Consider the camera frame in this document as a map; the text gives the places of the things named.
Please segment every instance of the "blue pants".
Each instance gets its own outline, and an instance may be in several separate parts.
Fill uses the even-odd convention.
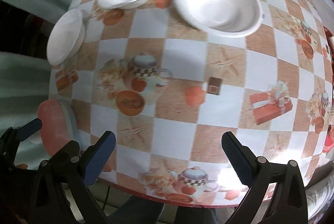
[[[164,206],[164,203],[132,196],[108,219],[111,224],[155,224]],[[217,224],[216,209],[179,206],[174,224]]]

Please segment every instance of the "checkered tablecloth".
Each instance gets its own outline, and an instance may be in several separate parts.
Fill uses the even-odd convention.
[[[96,0],[72,1],[70,9],[87,12],[86,37],[73,58],[53,68],[50,97],[70,102],[82,150],[106,130],[116,134],[102,179],[161,202],[237,205],[247,189],[221,149],[222,134],[232,131],[257,156],[296,160],[305,185],[310,181],[325,142],[333,91],[325,32],[312,0],[260,1],[261,27],[235,39],[192,28],[171,0],[149,0],[126,11],[104,11]],[[154,56],[173,78],[155,102],[128,117],[115,103],[119,91],[131,90],[119,61],[139,53]],[[218,95],[208,93],[210,77],[221,79]],[[292,108],[280,106],[282,115],[257,121],[250,97],[268,97],[282,84]],[[145,93],[139,94],[146,99]],[[198,185],[178,190],[180,174]],[[266,199],[272,191],[270,186]]]

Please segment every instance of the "bolt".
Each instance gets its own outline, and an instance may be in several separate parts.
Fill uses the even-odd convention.
[[[45,167],[47,165],[47,160],[41,161],[41,166]]]
[[[267,159],[264,158],[263,156],[258,157],[258,162],[261,164],[264,164],[265,162],[267,162]]]
[[[297,166],[297,162],[294,161],[294,160],[291,160],[291,161],[290,161],[290,165],[292,165],[293,167],[296,167],[296,166]]]
[[[79,156],[73,156],[73,157],[71,158],[71,162],[72,162],[72,163],[77,163],[77,162],[79,162],[79,160],[80,160]]]

